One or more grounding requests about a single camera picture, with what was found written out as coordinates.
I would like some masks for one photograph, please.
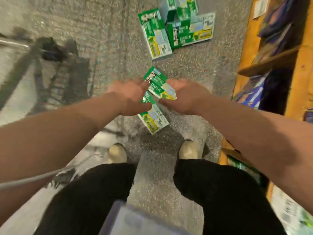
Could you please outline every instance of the person's left arm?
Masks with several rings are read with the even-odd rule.
[[[118,115],[151,109],[142,103],[148,82],[114,82],[99,97],[0,127],[0,183],[65,167]],[[51,177],[0,191],[0,226]]]

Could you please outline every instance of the speckled floor surface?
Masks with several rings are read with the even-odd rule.
[[[230,97],[252,0],[197,1],[200,13],[216,12],[213,39],[178,49],[170,58],[153,64],[168,77],[192,79],[215,94]],[[32,61],[1,108],[0,125],[50,109],[52,105],[99,95],[115,79],[143,76],[151,67],[151,60],[142,42],[137,14],[157,7],[158,3],[159,0],[0,0],[0,32],[18,35],[19,28],[23,28],[31,39],[52,36],[60,45],[75,39],[81,57],[79,63],[72,66],[76,71],[64,75],[62,67],[53,63]],[[0,53],[3,87],[10,69],[19,68],[14,63],[26,52],[0,48]],[[38,74],[40,82],[34,78]],[[51,97],[51,92],[48,99],[45,95],[54,75],[64,84],[62,101]],[[117,118],[72,163],[97,154],[97,160],[91,158],[78,170],[82,173],[105,162],[109,146],[123,143],[129,158],[139,162],[128,203],[193,234],[201,234],[201,207],[183,198],[172,181],[176,153],[184,139],[190,138],[197,142],[199,154],[206,145],[204,157],[217,161],[221,135],[201,118],[161,109],[171,126],[151,136],[137,116]],[[54,193],[53,189],[42,189],[0,228],[0,234],[32,234]]]

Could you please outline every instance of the person's left hand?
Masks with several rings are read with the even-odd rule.
[[[151,110],[151,103],[142,103],[149,86],[150,83],[143,79],[127,82],[115,81],[106,93],[115,93],[120,106],[120,115],[133,116]]]

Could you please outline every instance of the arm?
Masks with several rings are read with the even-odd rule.
[[[313,213],[313,124],[254,110],[184,79],[167,82],[177,100],[162,99],[161,104],[206,119],[259,171]]]
[[[65,167],[115,117],[150,110],[151,104],[141,103],[148,87],[115,82],[102,96],[1,127],[0,183]],[[2,190],[0,225],[50,179]]]

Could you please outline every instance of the metal tube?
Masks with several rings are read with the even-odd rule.
[[[22,41],[17,41],[14,39],[6,39],[3,37],[0,37],[0,45],[5,45],[9,47],[23,47],[23,48],[29,48],[29,44]]]

